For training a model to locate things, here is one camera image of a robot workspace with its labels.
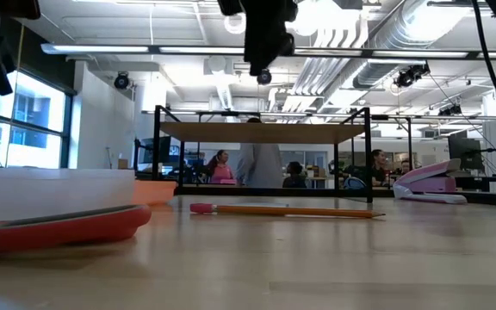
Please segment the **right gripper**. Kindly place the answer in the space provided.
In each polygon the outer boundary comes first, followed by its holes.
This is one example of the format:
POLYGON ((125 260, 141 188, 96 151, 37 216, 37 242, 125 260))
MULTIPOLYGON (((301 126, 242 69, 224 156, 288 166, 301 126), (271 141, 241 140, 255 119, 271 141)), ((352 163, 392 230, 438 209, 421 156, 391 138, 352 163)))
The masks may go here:
POLYGON ((217 0, 221 14, 245 14, 244 62, 260 76, 278 56, 294 53, 295 38, 286 29, 298 14, 295 0, 217 0))

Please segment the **orange pencil pink eraser cap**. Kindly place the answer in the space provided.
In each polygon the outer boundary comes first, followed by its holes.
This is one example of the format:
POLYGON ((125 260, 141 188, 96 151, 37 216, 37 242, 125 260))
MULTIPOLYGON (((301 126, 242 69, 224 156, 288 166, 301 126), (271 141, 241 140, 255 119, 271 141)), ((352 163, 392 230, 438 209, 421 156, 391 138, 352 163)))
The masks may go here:
POLYGON ((209 203, 193 203, 189 206, 196 214, 257 214, 257 215, 303 215, 303 216, 330 216, 346 218, 373 219, 384 216, 382 213, 371 210, 349 210, 331 208, 279 208, 257 206, 215 205, 209 203))

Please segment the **wooden riser shelf black legs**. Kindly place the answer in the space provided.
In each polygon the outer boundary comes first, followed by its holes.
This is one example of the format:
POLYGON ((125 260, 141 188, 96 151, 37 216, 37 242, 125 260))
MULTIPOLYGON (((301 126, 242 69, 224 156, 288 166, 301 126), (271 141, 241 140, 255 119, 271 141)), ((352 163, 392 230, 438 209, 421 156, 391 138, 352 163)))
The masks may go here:
MULTIPOLYGON (((371 114, 361 108, 338 125, 322 124, 269 124, 269 123, 217 123, 182 122, 167 108, 154 108, 153 133, 166 133, 180 142, 180 165, 184 165, 184 144, 187 142, 210 143, 256 143, 256 144, 306 144, 333 146, 334 166, 339 167, 338 146, 359 134, 364 135, 366 168, 370 169, 371 114)), ((186 186, 183 172, 179 172, 177 195, 235 195, 235 196, 283 196, 283 197, 337 197, 364 198, 367 203, 374 200, 372 173, 365 174, 363 189, 341 189, 339 171, 336 170, 332 189, 250 189, 246 186, 195 185, 186 186)))

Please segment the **computer monitor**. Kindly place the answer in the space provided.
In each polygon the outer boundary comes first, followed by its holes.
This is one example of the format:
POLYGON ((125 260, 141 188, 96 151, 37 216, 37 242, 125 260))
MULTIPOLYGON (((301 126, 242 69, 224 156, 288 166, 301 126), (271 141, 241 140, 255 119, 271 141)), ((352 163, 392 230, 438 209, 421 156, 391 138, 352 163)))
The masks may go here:
POLYGON ((481 157, 481 144, 476 139, 456 137, 448 138, 449 157, 458 158, 462 170, 483 171, 484 165, 481 157))
MULTIPOLYGON (((170 159, 171 137, 163 136, 158 139, 158 161, 168 162, 170 159)), ((139 163, 151 164, 153 157, 153 139, 142 139, 139 145, 139 163)))

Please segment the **long ceiling light bar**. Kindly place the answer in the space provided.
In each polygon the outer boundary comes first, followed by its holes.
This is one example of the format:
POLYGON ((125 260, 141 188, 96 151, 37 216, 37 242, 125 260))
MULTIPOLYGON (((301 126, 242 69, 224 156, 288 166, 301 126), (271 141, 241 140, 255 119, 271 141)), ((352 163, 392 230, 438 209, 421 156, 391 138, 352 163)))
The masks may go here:
MULTIPOLYGON (((55 45, 42 44, 46 54, 142 54, 142 55, 189 55, 189 56, 241 56, 244 48, 239 46, 120 46, 120 45, 55 45)), ((340 47, 301 47, 295 48, 287 57, 305 58, 349 58, 349 59, 444 59, 478 60, 484 59, 481 50, 432 50, 432 49, 367 49, 340 47)))

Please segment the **pink eraser block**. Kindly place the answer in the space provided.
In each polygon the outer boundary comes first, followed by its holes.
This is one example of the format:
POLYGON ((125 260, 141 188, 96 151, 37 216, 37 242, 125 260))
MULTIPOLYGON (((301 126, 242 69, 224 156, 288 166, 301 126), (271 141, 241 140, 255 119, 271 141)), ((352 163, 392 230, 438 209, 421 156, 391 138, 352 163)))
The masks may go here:
POLYGON ((460 169, 459 158, 411 170, 399 177, 393 186, 394 198, 416 202, 466 204, 467 198, 456 194, 456 179, 451 172, 460 169))

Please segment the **large window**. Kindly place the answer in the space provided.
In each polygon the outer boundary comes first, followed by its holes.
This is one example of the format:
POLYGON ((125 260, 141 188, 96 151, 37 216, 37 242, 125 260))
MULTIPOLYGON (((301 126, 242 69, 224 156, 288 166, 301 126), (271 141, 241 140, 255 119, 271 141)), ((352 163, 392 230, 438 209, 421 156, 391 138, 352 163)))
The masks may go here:
POLYGON ((72 96, 19 71, 7 78, 13 92, 0 96, 0 167, 66 168, 72 96))

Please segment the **silver ventilation duct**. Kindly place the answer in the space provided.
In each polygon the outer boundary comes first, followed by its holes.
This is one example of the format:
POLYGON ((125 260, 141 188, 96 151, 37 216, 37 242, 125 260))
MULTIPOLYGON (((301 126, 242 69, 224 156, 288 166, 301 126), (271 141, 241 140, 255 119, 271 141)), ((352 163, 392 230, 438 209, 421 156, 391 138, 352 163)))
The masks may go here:
POLYGON ((369 49, 426 49, 470 11, 468 7, 430 6, 439 0, 406 0, 364 45, 369 49))

